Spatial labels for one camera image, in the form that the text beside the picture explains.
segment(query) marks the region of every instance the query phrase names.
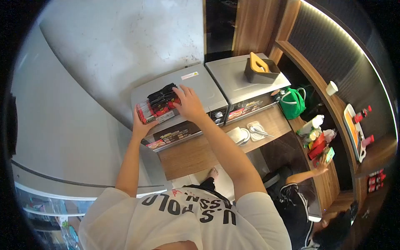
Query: bare foot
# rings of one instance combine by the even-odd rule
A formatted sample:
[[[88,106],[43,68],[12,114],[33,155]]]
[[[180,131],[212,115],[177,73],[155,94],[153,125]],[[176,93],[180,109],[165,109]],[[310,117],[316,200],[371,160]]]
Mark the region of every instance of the bare foot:
[[[207,175],[207,178],[212,177],[214,178],[214,180],[216,180],[218,178],[218,170],[216,170],[215,168],[212,168]]]

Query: white wall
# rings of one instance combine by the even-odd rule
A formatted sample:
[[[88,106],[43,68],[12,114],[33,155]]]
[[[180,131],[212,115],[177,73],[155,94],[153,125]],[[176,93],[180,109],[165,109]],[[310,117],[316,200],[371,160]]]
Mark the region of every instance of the white wall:
[[[204,61],[202,8],[202,0],[53,0],[40,27],[75,80],[130,128],[133,88]]]
[[[38,26],[33,28],[18,57],[12,93],[18,112],[14,161],[62,180],[115,184],[132,132],[70,76]],[[139,185],[162,185],[163,180],[150,180],[140,162]],[[27,180],[32,178],[21,184],[34,188]],[[47,191],[41,191],[51,193],[58,189],[49,186]]]

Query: microwave oven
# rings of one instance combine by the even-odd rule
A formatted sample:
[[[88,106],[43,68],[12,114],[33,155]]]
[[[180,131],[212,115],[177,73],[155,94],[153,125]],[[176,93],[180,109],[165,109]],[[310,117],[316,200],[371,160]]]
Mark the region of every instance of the microwave oven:
[[[225,123],[228,103],[203,64],[178,70],[134,88],[131,93],[132,111],[136,112],[137,103],[145,101],[147,96],[171,83],[193,88],[211,119],[219,126]],[[157,124],[149,131],[142,140],[143,145],[159,152],[202,134],[201,130],[181,116],[178,110],[173,109],[173,112],[172,118]]]
[[[263,53],[256,54],[267,58]],[[249,83],[244,75],[250,55],[235,56],[207,62],[206,68],[228,101],[225,124],[238,121],[277,104],[271,92],[289,86],[288,79],[280,73],[273,83]]]

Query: tray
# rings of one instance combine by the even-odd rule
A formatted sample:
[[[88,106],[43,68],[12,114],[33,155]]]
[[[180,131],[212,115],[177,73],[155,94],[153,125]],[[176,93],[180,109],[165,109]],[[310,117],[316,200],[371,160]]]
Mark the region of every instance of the tray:
[[[356,124],[353,123],[353,117],[356,115],[356,112],[353,109],[353,106],[351,104],[348,104],[346,108],[344,109],[343,112],[343,121],[344,124],[346,125],[347,132],[350,136],[350,140],[353,146],[354,153],[356,154],[356,159],[359,162],[362,162],[364,157],[367,155],[367,151],[365,150],[365,147],[361,146],[360,142],[360,151],[357,150],[357,145],[358,145],[358,133],[364,137],[364,133],[362,131],[361,125],[359,122]]]

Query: paper cup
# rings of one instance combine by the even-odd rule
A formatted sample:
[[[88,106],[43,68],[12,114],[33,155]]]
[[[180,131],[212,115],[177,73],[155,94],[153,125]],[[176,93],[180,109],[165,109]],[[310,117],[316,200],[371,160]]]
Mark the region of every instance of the paper cup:
[[[328,86],[326,87],[326,93],[331,96],[338,91],[338,87],[333,81],[330,81]]]

